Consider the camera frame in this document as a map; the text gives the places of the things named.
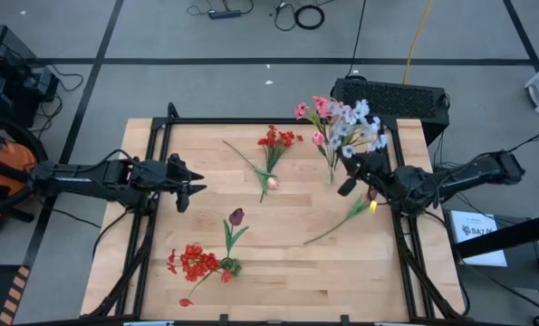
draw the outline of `yellow cable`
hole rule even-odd
[[[404,79],[402,80],[402,84],[406,84],[406,82],[408,81],[408,74],[410,72],[410,60],[412,60],[412,54],[414,53],[414,46],[416,45],[416,41],[418,40],[418,37],[420,36],[422,27],[424,26],[424,23],[426,22],[426,17],[428,16],[428,13],[430,12],[431,6],[432,6],[432,0],[428,0],[428,4],[426,5],[426,10],[424,10],[424,15],[422,16],[422,21],[420,22],[420,25],[418,26],[418,30],[416,31],[416,36],[414,36],[414,42],[412,42],[412,45],[410,46],[410,53],[408,54],[408,60],[406,61],[406,72],[404,72]]]

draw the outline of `white flower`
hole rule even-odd
[[[343,109],[340,103],[331,101],[327,104],[327,111],[331,112],[333,116],[340,117],[343,114]]]
[[[380,137],[374,142],[374,149],[383,149],[388,145],[388,139],[386,135],[380,135]]]
[[[358,122],[358,118],[352,110],[345,110],[343,112],[343,119],[351,125],[354,125],[356,124],[356,122]]]
[[[337,150],[342,145],[342,140],[339,137],[334,137],[330,140],[330,148]]]
[[[351,158],[356,153],[356,148],[353,145],[346,145],[342,148],[342,154],[346,158]]]
[[[370,130],[372,132],[378,132],[378,130],[380,130],[380,124],[379,123],[376,123],[376,122],[373,122],[371,125],[370,125]]]
[[[370,113],[370,106],[366,100],[356,101],[355,114],[357,118],[365,117]]]
[[[335,136],[350,136],[352,127],[349,124],[346,123],[339,123],[337,126],[335,126]]]
[[[373,142],[378,138],[378,132],[372,131],[369,127],[364,127],[360,130],[360,138],[367,142]]]

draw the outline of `pink tulip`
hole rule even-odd
[[[325,141],[325,137],[321,132],[315,131],[313,133],[312,141],[313,141],[313,144],[320,146]]]
[[[271,190],[277,190],[279,188],[279,182],[276,178],[270,177],[267,179],[267,187]]]

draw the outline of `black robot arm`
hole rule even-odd
[[[483,184],[513,185],[525,171],[508,151],[484,153],[455,168],[429,173],[422,168],[405,166],[386,170],[385,153],[361,153],[343,158],[350,178],[338,193],[347,196],[361,180],[383,194],[388,202],[406,215],[422,213],[428,206],[438,206],[457,192]]]
[[[93,166],[55,164],[45,161],[34,166],[29,187],[46,196],[62,192],[118,201],[125,207],[144,207],[146,194],[166,191],[177,194],[177,210],[184,212],[190,195],[206,188],[191,185],[203,176],[187,169],[178,154],[166,163],[152,159],[140,161],[122,150],[125,159],[103,159]]]

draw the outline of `orange object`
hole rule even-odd
[[[26,146],[0,138],[0,163],[11,168],[30,171],[37,163],[37,159]],[[0,186],[8,188],[7,195],[10,197],[22,190],[25,183],[0,175]]]

